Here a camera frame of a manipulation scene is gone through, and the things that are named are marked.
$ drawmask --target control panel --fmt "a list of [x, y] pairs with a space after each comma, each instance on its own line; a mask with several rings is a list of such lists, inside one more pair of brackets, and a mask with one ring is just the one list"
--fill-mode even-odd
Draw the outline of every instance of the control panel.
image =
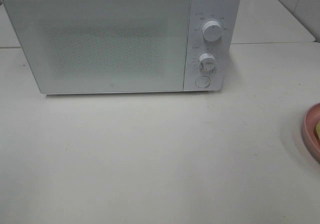
[[219, 90], [240, 0], [191, 0], [184, 91]]

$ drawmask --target timer knob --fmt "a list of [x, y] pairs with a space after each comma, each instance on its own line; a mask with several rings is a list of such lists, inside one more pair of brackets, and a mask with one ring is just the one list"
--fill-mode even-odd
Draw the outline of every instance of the timer knob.
[[215, 69], [216, 67], [216, 58], [214, 55], [209, 54], [209, 53], [205, 53], [200, 55], [199, 59], [199, 65], [200, 65], [200, 69], [202, 71], [211, 71], [213, 69]]
[[202, 34], [208, 42], [217, 41], [222, 34], [222, 24], [218, 20], [209, 20], [203, 25]]

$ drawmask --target microwave door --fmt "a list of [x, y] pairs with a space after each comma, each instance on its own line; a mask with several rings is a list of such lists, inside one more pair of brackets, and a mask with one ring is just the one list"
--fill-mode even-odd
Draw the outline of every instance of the microwave door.
[[4, 0], [45, 94], [183, 91], [191, 0]]

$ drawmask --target pink bowl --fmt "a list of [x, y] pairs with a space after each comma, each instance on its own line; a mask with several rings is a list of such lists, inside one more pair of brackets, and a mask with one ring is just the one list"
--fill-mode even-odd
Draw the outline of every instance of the pink bowl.
[[304, 117], [302, 135], [304, 144], [312, 156], [320, 161], [320, 141], [316, 133], [316, 125], [320, 120], [320, 103], [308, 109]]

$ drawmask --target door release button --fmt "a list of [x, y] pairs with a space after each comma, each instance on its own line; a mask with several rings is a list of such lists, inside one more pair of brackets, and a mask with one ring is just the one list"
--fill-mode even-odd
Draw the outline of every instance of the door release button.
[[195, 83], [199, 88], [205, 88], [210, 85], [210, 78], [207, 76], [200, 76], [195, 80]]

